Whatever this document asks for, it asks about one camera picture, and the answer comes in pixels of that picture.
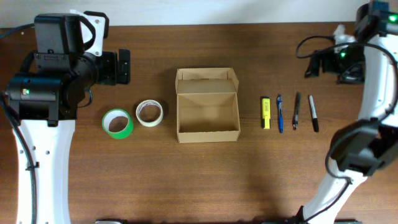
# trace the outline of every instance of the green tape roll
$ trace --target green tape roll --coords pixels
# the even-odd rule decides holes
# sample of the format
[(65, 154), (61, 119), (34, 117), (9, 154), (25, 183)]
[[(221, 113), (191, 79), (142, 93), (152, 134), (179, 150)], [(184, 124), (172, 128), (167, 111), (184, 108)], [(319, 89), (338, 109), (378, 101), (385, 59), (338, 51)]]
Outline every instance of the green tape roll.
[[(109, 125), (111, 124), (112, 120), (117, 117), (125, 117), (129, 121), (127, 122), (126, 127), (118, 132), (112, 132), (109, 130)], [(102, 128), (114, 139), (124, 139), (132, 133), (134, 129), (134, 124), (132, 119), (130, 118), (129, 114), (122, 109), (113, 109), (108, 111), (104, 117), (102, 118)]]

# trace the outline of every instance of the yellow highlighter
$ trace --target yellow highlighter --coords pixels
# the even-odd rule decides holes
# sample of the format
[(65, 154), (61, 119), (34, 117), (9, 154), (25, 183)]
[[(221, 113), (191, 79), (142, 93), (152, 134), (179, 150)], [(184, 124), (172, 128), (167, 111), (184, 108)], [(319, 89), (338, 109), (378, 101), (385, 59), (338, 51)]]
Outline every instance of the yellow highlighter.
[(261, 127), (263, 129), (270, 129), (271, 127), (271, 110), (270, 110), (271, 101), (268, 97), (261, 97), (261, 106), (262, 106), (262, 119), (261, 119)]

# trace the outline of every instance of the white tape roll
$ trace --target white tape roll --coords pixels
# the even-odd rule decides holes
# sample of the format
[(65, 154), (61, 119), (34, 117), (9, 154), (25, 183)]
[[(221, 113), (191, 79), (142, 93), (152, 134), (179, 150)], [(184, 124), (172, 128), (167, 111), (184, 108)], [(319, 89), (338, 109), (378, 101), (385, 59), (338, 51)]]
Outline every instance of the white tape roll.
[[(139, 117), (139, 114), (141, 113), (141, 110), (142, 110), (144, 107), (149, 106), (149, 105), (157, 106), (157, 107), (160, 109), (160, 115), (159, 115), (159, 117), (158, 117), (155, 121), (152, 121), (152, 122), (143, 121), (143, 120), (141, 120), (141, 118)], [(157, 126), (157, 125), (163, 120), (163, 108), (162, 108), (162, 105), (160, 105), (160, 103), (158, 103), (158, 102), (155, 101), (155, 100), (146, 100), (146, 101), (143, 101), (143, 102), (140, 103), (140, 104), (138, 105), (138, 107), (137, 107), (136, 116), (137, 116), (138, 121), (139, 121), (142, 125), (144, 125), (145, 127), (154, 127), (154, 126)]]

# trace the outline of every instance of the tape roll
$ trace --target tape roll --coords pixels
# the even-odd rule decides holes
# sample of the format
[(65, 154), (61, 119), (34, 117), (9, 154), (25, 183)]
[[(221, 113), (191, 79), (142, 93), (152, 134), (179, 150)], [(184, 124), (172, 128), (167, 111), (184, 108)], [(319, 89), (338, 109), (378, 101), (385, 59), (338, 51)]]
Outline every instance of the tape roll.
[[(112, 132), (109, 130), (109, 126), (113, 119), (117, 117), (125, 117), (128, 119), (126, 127), (118, 132)], [(134, 129), (134, 123), (132, 122), (129, 114), (122, 109), (113, 109), (108, 111), (102, 118), (102, 128), (114, 139), (124, 139), (132, 133)]]
[[(159, 117), (158, 117), (155, 121), (152, 121), (152, 122), (143, 121), (143, 120), (141, 120), (141, 118), (139, 117), (139, 114), (141, 113), (141, 110), (142, 110), (144, 107), (149, 106), (149, 105), (157, 106), (157, 107), (160, 109), (160, 115), (159, 115)], [(142, 125), (144, 125), (145, 127), (154, 127), (154, 126), (157, 126), (157, 125), (163, 120), (163, 108), (162, 108), (162, 105), (160, 105), (160, 103), (158, 103), (158, 102), (155, 101), (155, 100), (146, 100), (146, 101), (143, 101), (143, 102), (140, 103), (140, 104), (138, 105), (138, 107), (137, 107), (136, 116), (137, 116), (138, 121), (139, 121)]]

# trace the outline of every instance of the blue pen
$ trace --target blue pen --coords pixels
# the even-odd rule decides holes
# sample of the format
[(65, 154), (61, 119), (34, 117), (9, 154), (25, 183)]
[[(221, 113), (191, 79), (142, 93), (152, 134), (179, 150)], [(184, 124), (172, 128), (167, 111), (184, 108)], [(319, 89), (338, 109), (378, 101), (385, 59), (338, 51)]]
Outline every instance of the blue pen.
[(283, 133), (284, 132), (284, 118), (282, 117), (282, 95), (279, 94), (277, 100), (277, 106), (278, 106), (278, 123), (279, 123), (279, 132)]

